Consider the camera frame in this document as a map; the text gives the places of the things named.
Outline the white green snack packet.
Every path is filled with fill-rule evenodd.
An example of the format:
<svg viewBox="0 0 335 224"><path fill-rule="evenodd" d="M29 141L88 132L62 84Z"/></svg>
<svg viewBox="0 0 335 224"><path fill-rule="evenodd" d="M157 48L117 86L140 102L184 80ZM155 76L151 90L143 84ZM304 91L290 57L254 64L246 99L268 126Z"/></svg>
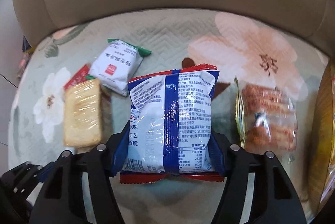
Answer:
<svg viewBox="0 0 335 224"><path fill-rule="evenodd" d="M128 81L143 59L152 52L120 39L108 39L107 42L107 48L93 61L89 76L99 79L107 89L126 97Z"/></svg>

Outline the blue white red chip bag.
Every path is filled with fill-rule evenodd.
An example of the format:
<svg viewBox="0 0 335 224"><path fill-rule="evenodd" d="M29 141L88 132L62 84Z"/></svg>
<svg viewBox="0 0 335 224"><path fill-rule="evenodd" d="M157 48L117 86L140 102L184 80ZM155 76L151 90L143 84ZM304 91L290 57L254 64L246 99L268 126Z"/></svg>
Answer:
<svg viewBox="0 0 335 224"><path fill-rule="evenodd" d="M128 153L122 184L168 176L222 182L210 160L211 102L219 71L210 64L157 72L128 82Z"/></svg>

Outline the small red packet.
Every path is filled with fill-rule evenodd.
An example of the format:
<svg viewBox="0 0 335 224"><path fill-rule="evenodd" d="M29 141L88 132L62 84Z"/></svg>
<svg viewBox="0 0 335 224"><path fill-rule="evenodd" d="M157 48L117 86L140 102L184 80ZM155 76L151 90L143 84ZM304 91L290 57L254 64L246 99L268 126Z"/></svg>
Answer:
<svg viewBox="0 0 335 224"><path fill-rule="evenodd" d="M79 83L82 83L86 80L86 76L88 75L90 70L90 64L85 64L79 71L77 71L74 76L65 84L64 90L75 86Z"/></svg>

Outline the floral quilted seat cover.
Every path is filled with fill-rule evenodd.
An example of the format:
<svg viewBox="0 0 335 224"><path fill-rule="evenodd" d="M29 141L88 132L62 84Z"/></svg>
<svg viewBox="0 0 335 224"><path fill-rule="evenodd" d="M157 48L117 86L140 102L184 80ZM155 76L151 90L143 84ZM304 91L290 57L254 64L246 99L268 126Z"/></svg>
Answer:
<svg viewBox="0 0 335 224"><path fill-rule="evenodd" d="M329 58L304 40L274 27L226 12L194 9L148 10L114 15L63 29L37 46L13 101L9 124L9 169L31 161L58 159L63 145L61 85L121 39L152 52L134 77L183 64L212 64L220 71L212 102L212 126L230 142L240 138L235 123L236 85L278 87L292 99L298 116L296 150L282 158L303 205L309 206L307 165L314 107ZM225 183L170 177L153 184L111 179L125 223L210 223Z"/></svg>

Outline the gold ribbed glass plate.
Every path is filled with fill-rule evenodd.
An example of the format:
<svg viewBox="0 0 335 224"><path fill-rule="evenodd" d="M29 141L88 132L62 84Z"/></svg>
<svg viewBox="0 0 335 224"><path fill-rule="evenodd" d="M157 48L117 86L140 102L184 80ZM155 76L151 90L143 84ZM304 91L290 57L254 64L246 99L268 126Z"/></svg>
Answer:
<svg viewBox="0 0 335 224"><path fill-rule="evenodd" d="M334 59L330 59L318 90L311 132L308 194L318 214L334 192Z"/></svg>

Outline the square cracker stack packet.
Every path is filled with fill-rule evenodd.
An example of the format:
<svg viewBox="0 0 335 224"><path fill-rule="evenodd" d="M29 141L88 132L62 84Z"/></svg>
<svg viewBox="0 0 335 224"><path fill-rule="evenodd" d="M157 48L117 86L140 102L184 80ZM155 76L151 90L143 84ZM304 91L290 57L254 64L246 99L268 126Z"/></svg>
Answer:
<svg viewBox="0 0 335 224"><path fill-rule="evenodd" d="M65 146L89 147L102 140L100 81L96 78L71 86L65 92Z"/></svg>

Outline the brown biscuit clear packet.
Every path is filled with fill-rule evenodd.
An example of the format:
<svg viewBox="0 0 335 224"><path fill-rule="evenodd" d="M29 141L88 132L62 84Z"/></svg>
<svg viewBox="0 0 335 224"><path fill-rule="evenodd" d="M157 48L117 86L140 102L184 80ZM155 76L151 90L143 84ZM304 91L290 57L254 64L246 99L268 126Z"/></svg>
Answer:
<svg viewBox="0 0 335 224"><path fill-rule="evenodd" d="M277 87L234 80L237 87L235 120L240 144L248 152L296 150L298 121L293 101Z"/></svg>

